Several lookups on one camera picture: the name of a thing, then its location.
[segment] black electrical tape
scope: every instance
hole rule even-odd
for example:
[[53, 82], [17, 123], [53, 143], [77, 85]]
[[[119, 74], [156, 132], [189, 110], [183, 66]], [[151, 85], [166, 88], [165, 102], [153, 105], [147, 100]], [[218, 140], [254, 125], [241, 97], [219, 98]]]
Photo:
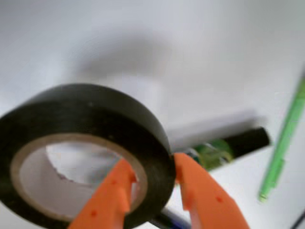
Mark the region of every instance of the black electrical tape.
[[124, 228], [134, 228], [159, 214], [175, 180], [167, 136], [142, 104], [116, 90], [70, 84], [49, 89], [0, 119], [0, 200], [26, 220], [48, 229], [67, 228], [29, 205], [12, 183], [10, 166], [27, 143], [49, 135], [78, 133], [101, 137], [128, 150], [143, 166], [147, 193], [126, 215]]

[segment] orange plastic tip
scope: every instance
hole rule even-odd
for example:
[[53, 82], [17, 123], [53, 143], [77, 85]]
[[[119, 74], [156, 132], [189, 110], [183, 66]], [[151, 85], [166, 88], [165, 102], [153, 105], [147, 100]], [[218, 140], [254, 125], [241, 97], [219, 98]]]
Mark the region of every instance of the orange plastic tip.
[[192, 229], [249, 229], [235, 201], [198, 163], [184, 153], [174, 155], [184, 210]]
[[122, 159], [68, 229], [122, 229], [125, 214], [130, 210], [133, 182], [135, 174]]

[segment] pen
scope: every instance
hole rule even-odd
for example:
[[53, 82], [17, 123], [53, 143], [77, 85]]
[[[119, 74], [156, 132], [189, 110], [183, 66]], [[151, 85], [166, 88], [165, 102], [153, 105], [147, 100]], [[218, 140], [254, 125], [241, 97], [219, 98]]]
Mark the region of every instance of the pen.
[[265, 202], [272, 188], [275, 188], [284, 165], [284, 156], [289, 148], [290, 140], [298, 125], [305, 105], [305, 74], [303, 75], [289, 112], [286, 116], [283, 129], [274, 150], [273, 158], [265, 175], [259, 193], [259, 200]]

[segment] white table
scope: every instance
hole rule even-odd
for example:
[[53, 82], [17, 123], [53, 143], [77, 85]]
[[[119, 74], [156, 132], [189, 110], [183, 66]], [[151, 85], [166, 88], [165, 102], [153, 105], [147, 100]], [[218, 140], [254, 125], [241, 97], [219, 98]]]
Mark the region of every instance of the white table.
[[[302, 0], [4, 0], [0, 113], [48, 87], [88, 82], [130, 93], [169, 132], [253, 110], [275, 140], [304, 67], [304, 9]], [[304, 130], [305, 115], [265, 204], [257, 194], [272, 147], [212, 172], [252, 229], [287, 229], [305, 209]], [[179, 191], [169, 206], [188, 217]], [[0, 228], [38, 227], [1, 204]]]

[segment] green pen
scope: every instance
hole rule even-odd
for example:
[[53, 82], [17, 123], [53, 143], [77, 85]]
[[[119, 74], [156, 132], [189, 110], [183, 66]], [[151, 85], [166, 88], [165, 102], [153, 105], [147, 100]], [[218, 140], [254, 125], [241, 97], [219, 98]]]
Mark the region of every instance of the green pen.
[[289, 148], [290, 140], [298, 125], [305, 105], [305, 75], [298, 86], [290, 110], [286, 116], [284, 127], [281, 131], [272, 161], [269, 165], [264, 182], [259, 193], [259, 200], [265, 202], [272, 188], [275, 188], [284, 165], [284, 156]]

